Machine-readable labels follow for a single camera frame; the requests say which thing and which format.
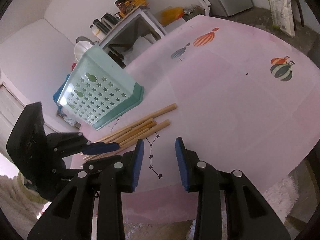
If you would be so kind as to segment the wooden chopstick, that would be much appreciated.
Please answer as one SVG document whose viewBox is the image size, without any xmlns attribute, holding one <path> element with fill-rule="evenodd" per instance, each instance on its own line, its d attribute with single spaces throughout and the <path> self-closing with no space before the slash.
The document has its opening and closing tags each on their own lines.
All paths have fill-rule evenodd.
<svg viewBox="0 0 320 240">
<path fill-rule="evenodd" d="M 169 125 L 170 125 L 170 120 L 167 119 L 167 120 L 161 122 L 160 124 L 157 124 L 156 126 L 153 126 L 152 128 L 148 129 L 144 133 L 142 133 L 142 132 L 139 133 L 139 135 L 136 135 L 133 139 L 126 142 L 125 144 L 120 145 L 120 149 L 113 151 L 113 152 L 110 152 L 110 153 L 96 154 L 92 157 L 84 157 L 83 161 L 86 162 L 89 160 L 94 160 L 94 159 L 99 159 L 99 158 L 104 158 L 104 157 L 109 157 L 109 156 L 115 155 L 116 153 L 119 153 L 119 152 L 135 145 L 139 139 L 145 139 L 145 138 L 149 137 L 150 135 L 152 135 L 153 133 L 159 132 L 161 129 L 164 129 Z"/>
<path fill-rule="evenodd" d="M 144 122 L 142 122 L 141 124 L 139 124 L 137 126 L 131 126 L 131 127 L 128 127 L 128 128 L 121 129 L 121 130 L 117 131 L 114 134 L 108 135 L 105 138 L 101 138 L 99 141 L 100 142 L 105 142 L 105 143 L 115 142 L 119 138 L 125 137 L 125 136 L 127 136 L 128 134 L 130 134 L 132 132 L 140 130 L 141 128 L 144 128 L 144 127 L 148 126 L 151 123 L 153 123 L 153 118 L 145 120 Z"/>
<path fill-rule="evenodd" d="M 133 139 L 136 135 L 139 135 L 139 133 L 144 133 L 145 131 L 147 131 L 148 129 L 152 128 L 153 126 L 155 126 L 157 124 L 156 121 L 153 121 L 153 123 L 149 124 L 148 126 L 141 128 L 140 130 L 137 130 L 135 132 L 132 132 L 130 134 L 128 134 L 125 137 L 119 138 L 117 141 L 115 141 L 116 143 L 118 143 L 119 145 L 123 145 L 126 142 L 130 141 L 131 139 Z"/>
<path fill-rule="evenodd" d="M 125 149 L 125 144 L 128 142 L 134 141 L 138 136 L 142 135 L 143 133 L 147 132 L 150 129 L 151 125 L 143 126 L 142 128 L 126 128 L 122 131 L 114 132 L 107 137 L 101 138 L 99 142 L 116 142 L 119 144 L 119 149 L 112 151 L 110 153 L 102 153 L 102 154 L 95 154 L 93 156 L 85 156 L 85 160 L 95 159 L 95 158 L 102 158 L 114 155 L 122 150 Z"/>
<path fill-rule="evenodd" d="M 123 128 L 121 128 L 121 129 L 119 129 L 119 130 L 117 130 L 115 132 L 112 132 L 111 134 L 108 134 L 108 135 L 98 139 L 97 142 L 105 141 L 105 140 L 110 139 L 110 138 L 114 138 L 116 135 L 118 135 L 119 133 L 121 133 L 123 131 L 127 132 L 129 130 L 129 128 L 134 128 L 134 127 L 142 124 L 143 122 L 145 122 L 145 121 L 147 121 L 149 119 L 154 119 L 156 117 L 159 117 L 159 116 L 161 116 L 161 115 L 163 115 L 165 113 L 168 113 L 170 111 L 175 110 L 176 108 L 177 108 L 177 104 L 176 103 L 168 105 L 167 107 L 164 107 L 164 108 L 162 108 L 162 109 L 160 109 L 158 111 L 155 111 L 155 112 L 153 112 L 153 113 L 151 113 L 151 114 L 149 114 L 149 115 L 147 115 L 147 116 L 145 116 L 145 117 L 143 117 L 143 118 L 141 118 L 141 119 L 139 119 L 139 120 L 137 120 L 137 121 L 135 121 L 135 122 L 123 127 Z"/>
</svg>

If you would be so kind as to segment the white rice paddle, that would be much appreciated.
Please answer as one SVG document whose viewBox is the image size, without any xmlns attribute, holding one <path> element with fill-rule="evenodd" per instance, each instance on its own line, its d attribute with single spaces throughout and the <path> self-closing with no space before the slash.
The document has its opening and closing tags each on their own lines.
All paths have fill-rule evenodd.
<svg viewBox="0 0 320 240">
<path fill-rule="evenodd" d="M 88 41 L 79 41 L 74 47 L 74 56 L 76 61 L 79 61 L 83 54 L 92 47 L 93 44 Z"/>
</svg>

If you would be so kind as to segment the metal ladle spoon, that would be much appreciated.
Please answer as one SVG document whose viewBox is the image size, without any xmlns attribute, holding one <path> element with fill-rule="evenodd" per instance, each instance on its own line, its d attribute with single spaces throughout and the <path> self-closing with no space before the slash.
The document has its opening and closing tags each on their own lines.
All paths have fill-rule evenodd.
<svg viewBox="0 0 320 240">
<path fill-rule="evenodd" d="M 78 42 L 80 42 L 80 41 L 87 41 L 87 42 L 89 42 L 91 45 L 95 45 L 95 43 L 94 43 L 92 40 L 90 40 L 89 38 L 86 38 L 86 37 L 84 37 L 84 36 L 79 36 L 79 37 L 76 38 L 76 43 L 78 43 Z"/>
</svg>

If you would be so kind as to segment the blue plastic bag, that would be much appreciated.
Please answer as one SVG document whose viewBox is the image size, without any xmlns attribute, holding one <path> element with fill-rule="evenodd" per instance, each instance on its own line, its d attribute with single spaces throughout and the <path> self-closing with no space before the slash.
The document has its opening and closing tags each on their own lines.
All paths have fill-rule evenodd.
<svg viewBox="0 0 320 240">
<path fill-rule="evenodd" d="M 63 90 L 63 88 L 64 88 L 64 86 L 65 86 L 65 84 L 66 84 L 66 82 L 67 82 L 67 80 L 69 78 L 69 76 L 70 76 L 69 74 L 66 76 L 66 79 L 65 79 L 64 83 L 59 87 L 59 89 L 53 95 L 53 101 L 57 105 L 57 111 L 59 113 L 61 113 L 62 106 L 60 104 L 58 104 L 57 101 L 58 101 L 58 99 L 59 99 L 59 97 L 61 95 L 61 92 L 62 92 L 62 90 Z"/>
</svg>

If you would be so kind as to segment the white door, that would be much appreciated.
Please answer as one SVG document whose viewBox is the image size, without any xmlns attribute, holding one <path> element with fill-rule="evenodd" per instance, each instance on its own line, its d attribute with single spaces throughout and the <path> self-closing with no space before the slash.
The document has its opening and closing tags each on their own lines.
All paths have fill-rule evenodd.
<svg viewBox="0 0 320 240">
<path fill-rule="evenodd" d="M 17 119 L 22 113 L 24 107 L 19 101 L 10 93 L 10 91 L 1 85 L 0 92 L 0 136 L 1 136 L 1 154 L 3 154 L 8 161 L 14 164 L 11 157 L 7 153 L 7 142 L 16 124 Z"/>
</svg>

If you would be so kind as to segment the mint green utensil caddy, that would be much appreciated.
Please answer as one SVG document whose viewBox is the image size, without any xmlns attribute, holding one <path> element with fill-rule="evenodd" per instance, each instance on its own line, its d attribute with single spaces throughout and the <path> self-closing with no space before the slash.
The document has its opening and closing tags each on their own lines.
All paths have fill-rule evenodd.
<svg viewBox="0 0 320 240">
<path fill-rule="evenodd" d="M 99 130 L 143 101 L 139 85 L 98 45 L 82 55 L 57 103 Z"/>
</svg>

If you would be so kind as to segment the pink balloon tablecloth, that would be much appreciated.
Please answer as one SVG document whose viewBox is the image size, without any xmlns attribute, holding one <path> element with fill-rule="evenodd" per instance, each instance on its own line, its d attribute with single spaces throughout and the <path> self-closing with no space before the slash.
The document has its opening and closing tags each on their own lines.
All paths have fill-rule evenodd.
<svg viewBox="0 0 320 240">
<path fill-rule="evenodd" d="M 170 223 L 196 216 L 197 194 L 185 192 L 175 154 L 183 139 L 219 171 L 242 171 L 260 191 L 289 174 L 319 141 L 319 68 L 270 33 L 197 16 L 160 39 L 126 71 L 144 87 L 141 104 L 100 130 L 96 141 L 155 111 L 170 125 L 144 141 L 134 193 L 123 194 L 131 223 Z"/>
</svg>

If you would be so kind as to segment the white plastic bottle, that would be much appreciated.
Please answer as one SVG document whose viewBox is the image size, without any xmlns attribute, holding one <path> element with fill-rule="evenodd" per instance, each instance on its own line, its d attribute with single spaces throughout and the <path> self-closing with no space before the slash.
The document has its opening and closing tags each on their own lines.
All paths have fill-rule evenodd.
<svg viewBox="0 0 320 240">
<path fill-rule="evenodd" d="M 95 37 L 97 37 L 99 40 L 103 40 L 106 37 L 106 34 L 102 30 L 100 30 L 98 27 L 96 27 L 95 25 L 92 24 L 89 27 L 90 27 L 93 35 Z"/>
</svg>

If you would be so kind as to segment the black thermos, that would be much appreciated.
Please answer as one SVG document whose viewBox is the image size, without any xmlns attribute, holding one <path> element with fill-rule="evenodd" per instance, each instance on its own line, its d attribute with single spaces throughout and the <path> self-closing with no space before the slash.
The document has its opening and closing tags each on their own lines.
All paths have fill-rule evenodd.
<svg viewBox="0 0 320 240">
<path fill-rule="evenodd" d="M 100 20 L 98 19 L 95 19 L 93 21 L 93 24 L 98 28 L 100 29 L 104 34 L 108 34 L 109 33 L 109 29 L 106 25 L 104 25 Z"/>
</svg>

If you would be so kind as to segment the white pillow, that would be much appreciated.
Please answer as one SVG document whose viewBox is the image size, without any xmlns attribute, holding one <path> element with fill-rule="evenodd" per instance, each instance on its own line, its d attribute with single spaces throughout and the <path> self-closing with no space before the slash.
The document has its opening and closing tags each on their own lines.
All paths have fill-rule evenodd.
<svg viewBox="0 0 320 240">
<path fill-rule="evenodd" d="M 123 63 L 127 66 L 133 60 L 139 57 L 139 55 L 141 55 L 144 51 L 150 48 L 154 43 L 156 43 L 156 39 L 152 33 L 149 33 L 145 36 L 140 36 L 134 42 L 133 46 L 123 53 Z"/>
</svg>

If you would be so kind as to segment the black electric kettle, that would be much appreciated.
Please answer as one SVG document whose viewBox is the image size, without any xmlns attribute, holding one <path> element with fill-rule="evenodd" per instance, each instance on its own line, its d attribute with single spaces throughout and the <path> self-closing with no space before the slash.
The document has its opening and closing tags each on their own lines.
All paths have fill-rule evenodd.
<svg viewBox="0 0 320 240">
<path fill-rule="evenodd" d="M 101 22 L 104 25 L 106 25 L 109 29 L 113 29 L 119 23 L 119 20 L 117 18 L 115 18 L 113 15 L 111 15 L 109 13 L 105 13 L 101 17 Z"/>
</svg>

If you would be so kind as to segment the white side table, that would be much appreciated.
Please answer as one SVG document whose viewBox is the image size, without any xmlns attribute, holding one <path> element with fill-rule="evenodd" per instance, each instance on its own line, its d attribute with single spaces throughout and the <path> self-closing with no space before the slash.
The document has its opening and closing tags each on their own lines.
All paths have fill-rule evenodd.
<svg viewBox="0 0 320 240">
<path fill-rule="evenodd" d="M 140 5 L 127 14 L 121 21 L 119 21 L 106 34 L 105 38 L 99 42 L 99 46 L 102 49 L 107 48 L 111 45 L 111 42 L 122 32 L 124 32 L 130 25 L 136 25 L 139 21 L 145 23 L 149 31 L 156 34 L 156 38 L 158 40 L 168 34 L 160 22 L 150 12 L 149 7 Z"/>
</svg>

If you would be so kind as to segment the snack packages pile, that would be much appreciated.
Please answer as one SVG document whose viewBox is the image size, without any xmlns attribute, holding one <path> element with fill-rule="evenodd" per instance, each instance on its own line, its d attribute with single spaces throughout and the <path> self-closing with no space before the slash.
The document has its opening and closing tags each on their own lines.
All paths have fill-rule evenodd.
<svg viewBox="0 0 320 240">
<path fill-rule="evenodd" d="M 145 7 L 149 5 L 147 0 L 117 0 L 114 4 L 119 9 L 118 14 L 121 18 L 124 18 L 133 9 L 141 5 Z"/>
</svg>

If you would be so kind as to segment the yellow plastic bag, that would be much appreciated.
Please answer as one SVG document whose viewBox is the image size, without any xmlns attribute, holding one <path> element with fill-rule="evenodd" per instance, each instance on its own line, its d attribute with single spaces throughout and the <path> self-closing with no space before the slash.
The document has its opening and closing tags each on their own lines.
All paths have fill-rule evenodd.
<svg viewBox="0 0 320 240">
<path fill-rule="evenodd" d="M 184 8 L 183 7 L 174 7 L 168 8 L 161 12 L 161 20 L 160 23 L 163 26 L 167 26 L 172 22 L 182 18 L 184 16 Z"/>
</svg>

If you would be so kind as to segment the rice bag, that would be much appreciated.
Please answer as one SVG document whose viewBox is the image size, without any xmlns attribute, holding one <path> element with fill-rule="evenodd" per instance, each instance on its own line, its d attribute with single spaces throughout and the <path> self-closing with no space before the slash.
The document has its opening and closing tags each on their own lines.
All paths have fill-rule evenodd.
<svg viewBox="0 0 320 240">
<path fill-rule="evenodd" d="M 295 36 L 295 26 L 291 0 L 268 0 L 271 8 L 273 25 L 286 35 Z"/>
</svg>

